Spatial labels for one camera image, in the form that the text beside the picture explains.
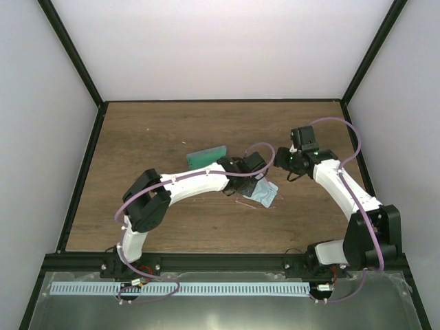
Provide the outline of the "pink frame sunglasses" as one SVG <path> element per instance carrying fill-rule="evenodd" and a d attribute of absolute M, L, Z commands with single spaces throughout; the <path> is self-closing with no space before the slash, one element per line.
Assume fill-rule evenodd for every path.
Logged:
<path fill-rule="evenodd" d="M 258 209 L 263 209 L 263 210 L 271 210 L 271 209 L 275 209 L 276 208 L 276 203 L 279 201 L 283 201 L 284 200 L 284 196 L 277 194 L 271 204 L 269 206 L 265 206 L 263 203 L 259 202 L 259 201 L 255 201 L 253 199 L 249 199 L 243 195 L 237 195 L 235 197 L 234 202 L 240 206 L 244 206 L 246 208 L 250 208 L 252 210 L 258 210 Z"/>

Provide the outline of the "light blue cleaning cloth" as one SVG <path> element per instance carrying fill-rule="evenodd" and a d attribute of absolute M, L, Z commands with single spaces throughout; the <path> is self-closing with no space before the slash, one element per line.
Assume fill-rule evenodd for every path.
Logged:
<path fill-rule="evenodd" d="M 253 193 L 247 199 L 258 202 L 265 208 L 269 208 L 277 194 L 278 186 L 263 178 L 257 182 Z"/>

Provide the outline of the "grey green glasses case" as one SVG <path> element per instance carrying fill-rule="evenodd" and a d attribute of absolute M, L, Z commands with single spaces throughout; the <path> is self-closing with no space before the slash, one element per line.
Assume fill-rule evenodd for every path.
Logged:
<path fill-rule="evenodd" d="M 216 146 L 202 151 L 189 153 L 186 156 L 188 169 L 190 171 L 208 166 L 218 159 L 225 157 L 227 153 L 226 146 Z"/>

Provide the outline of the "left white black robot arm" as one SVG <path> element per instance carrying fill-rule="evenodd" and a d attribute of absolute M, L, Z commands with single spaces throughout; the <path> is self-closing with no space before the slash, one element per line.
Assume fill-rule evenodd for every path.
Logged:
<path fill-rule="evenodd" d="M 266 173 L 267 163 L 257 152 L 221 157 L 203 168 L 174 175 L 160 175 L 153 168 L 144 171 L 123 195 L 122 209 L 117 211 L 117 217 L 124 215 L 124 235 L 117 244 L 116 269 L 127 278 L 139 272 L 146 237 L 173 204 L 203 193 L 251 193 L 256 177 Z"/>

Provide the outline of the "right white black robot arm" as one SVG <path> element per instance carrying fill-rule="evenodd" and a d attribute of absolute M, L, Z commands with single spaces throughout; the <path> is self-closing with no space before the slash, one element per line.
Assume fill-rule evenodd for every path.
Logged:
<path fill-rule="evenodd" d="M 292 129 L 292 146 L 280 147 L 274 165 L 287 171 L 293 182 L 308 176 L 321 185 L 348 220 L 346 234 L 339 241 L 323 241 L 308 246 L 307 272 L 325 274 L 330 265 L 353 269 L 380 269 L 402 256 L 401 217 L 393 205 L 385 206 L 368 194 L 342 167 L 338 156 L 321 149 L 312 126 Z"/>

